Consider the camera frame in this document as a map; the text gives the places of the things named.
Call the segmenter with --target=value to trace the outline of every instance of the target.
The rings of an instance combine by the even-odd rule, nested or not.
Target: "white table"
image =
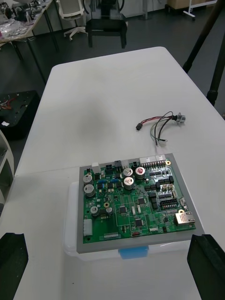
[[[169,110],[187,117],[156,149],[143,119]],[[162,47],[55,66],[16,174],[225,146],[224,120]]]
[[[200,299],[186,251],[82,262],[62,249],[72,166],[156,154],[149,127],[135,126],[170,109],[187,123],[168,127],[157,151],[174,153],[205,232],[225,249],[224,121],[171,55],[153,48],[69,63],[50,74],[0,218],[0,237],[24,233],[28,247],[15,300]]]

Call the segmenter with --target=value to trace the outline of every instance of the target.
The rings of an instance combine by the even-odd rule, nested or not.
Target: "integrated circuit chip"
[[[141,227],[141,226],[143,226],[143,221],[141,219],[136,219],[135,225],[136,225],[136,227]]]

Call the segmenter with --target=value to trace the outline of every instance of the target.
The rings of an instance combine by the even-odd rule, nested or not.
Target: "black chair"
[[[92,0],[90,13],[84,0],[83,7],[87,13],[86,32],[88,33],[89,47],[93,46],[92,36],[120,36],[122,48],[126,47],[126,18],[120,13],[124,7],[124,0],[121,7],[118,0]]]

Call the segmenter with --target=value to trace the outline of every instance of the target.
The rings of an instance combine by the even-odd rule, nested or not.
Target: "chair leg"
[[[78,29],[75,28],[74,31],[71,33],[71,35],[69,36],[69,40],[72,41],[72,36],[74,36],[74,34],[78,33]]]

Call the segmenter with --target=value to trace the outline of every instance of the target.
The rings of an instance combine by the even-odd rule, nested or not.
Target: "chair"
[[[78,32],[86,33],[85,27],[77,26],[77,19],[83,18],[84,9],[82,7],[81,0],[57,0],[60,8],[60,16],[62,19],[67,21],[75,20],[76,27],[64,32],[64,37],[66,34],[70,33],[69,40],[72,41],[72,36]]]

